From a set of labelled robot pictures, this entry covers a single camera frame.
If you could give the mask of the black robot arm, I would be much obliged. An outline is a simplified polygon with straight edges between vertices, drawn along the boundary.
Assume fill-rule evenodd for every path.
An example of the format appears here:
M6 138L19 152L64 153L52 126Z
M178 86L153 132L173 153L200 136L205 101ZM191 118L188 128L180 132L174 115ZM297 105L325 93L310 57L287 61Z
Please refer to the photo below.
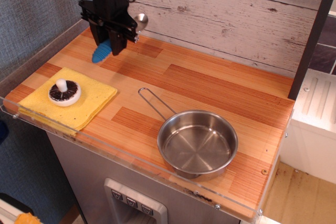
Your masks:
M117 56L127 47L127 42L136 42L137 23L129 15L129 4L135 0L80 0L81 18L88 21L96 45L108 41L112 54Z

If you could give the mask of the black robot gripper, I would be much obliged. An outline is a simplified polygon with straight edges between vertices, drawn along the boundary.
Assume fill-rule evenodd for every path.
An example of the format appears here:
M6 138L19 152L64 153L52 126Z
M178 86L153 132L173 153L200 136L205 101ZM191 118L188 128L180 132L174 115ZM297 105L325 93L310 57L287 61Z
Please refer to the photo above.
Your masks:
M82 8L81 17L90 24L90 29L96 45L100 45L110 39L112 54L117 56L127 47L127 30L110 30L107 32L104 23L116 22L122 16L129 15L129 4L135 0L80 0L79 6Z

